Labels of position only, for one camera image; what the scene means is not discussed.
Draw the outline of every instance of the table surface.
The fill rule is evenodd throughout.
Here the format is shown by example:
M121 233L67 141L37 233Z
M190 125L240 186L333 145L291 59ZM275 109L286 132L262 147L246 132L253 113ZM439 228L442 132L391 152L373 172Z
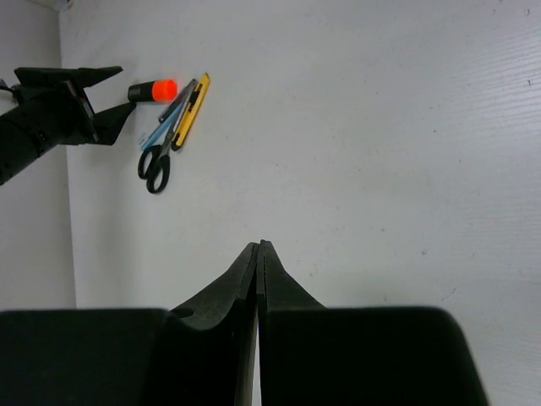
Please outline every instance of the table surface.
M63 66L124 68L96 111L212 79L161 195L136 167L162 107L68 148L78 306L173 307L269 239L324 305L447 309L491 401L541 404L540 23L524 0L72 2Z

